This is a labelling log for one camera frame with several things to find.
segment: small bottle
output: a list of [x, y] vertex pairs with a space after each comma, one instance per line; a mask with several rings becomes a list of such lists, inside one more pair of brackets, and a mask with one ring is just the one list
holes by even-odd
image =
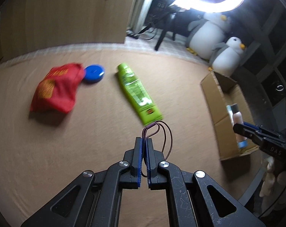
[[[234, 124], [236, 124], [236, 123], [243, 124], [244, 122], [243, 122], [242, 114], [239, 111], [239, 107], [238, 107], [237, 103], [231, 105], [230, 108], [231, 108], [231, 111], [233, 113], [233, 115], [232, 115], [233, 123]], [[244, 148], [248, 145], [246, 140], [247, 140], [247, 137], [236, 134], [236, 141], [238, 143], [239, 148]]]

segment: wooden board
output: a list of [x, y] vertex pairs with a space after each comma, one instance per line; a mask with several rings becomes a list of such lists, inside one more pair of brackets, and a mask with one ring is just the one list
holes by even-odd
[[0, 14], [4, 60], [71, 43], [123, 43], [134, 0], [8, 0]]

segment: metal screw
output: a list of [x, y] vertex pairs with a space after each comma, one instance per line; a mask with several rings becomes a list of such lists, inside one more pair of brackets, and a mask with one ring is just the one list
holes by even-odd
[[125, 160], [122, 160], [122, 161], [119, 162], [119, 165], [121, 167], [127, 167], [129, 165], [129, 163], [127, 161], [125, 161]]
[[84, 171], [82, 173], [83, 177], [91, 177], [93, 172], [91, 170]]
[[203, 177], [205, 177], [205, 172], [203, 172], [203, 171], [197, 171], [197, 172], [196, 172], [196, 176], [199, 177], [199, 178], [203, 178]]
[[167, 161], [162, 161], [162, 162], [160, 162], [160, 166], [161, 167], [168, 167], [169, 163]]

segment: penguin plush toy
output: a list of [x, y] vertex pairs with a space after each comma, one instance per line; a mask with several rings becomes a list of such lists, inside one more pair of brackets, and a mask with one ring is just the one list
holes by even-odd
[[230, 19], [221, 13], [205, 13], [203, 18], [188, 25], [190, 35], [187, 38], [186, 48], [209, 60], [212, 47], [223, 42], [225, 33], [230, 31]]
[[209, 60], [212, 69], [225, 76], [231, 76], [239, 65], [245, 45], [237, 37], [231, 37], [226, 43], [213, 46], [213, 53]]

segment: green bottle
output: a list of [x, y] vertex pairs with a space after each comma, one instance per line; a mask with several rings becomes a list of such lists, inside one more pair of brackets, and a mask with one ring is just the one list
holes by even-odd
[[163, 117], [160, 110], [147, 94], [134, 72], [125, 63], [121, 63], [117, 68], [119, 82], [143, 124], [148, 125], [161, 120]]

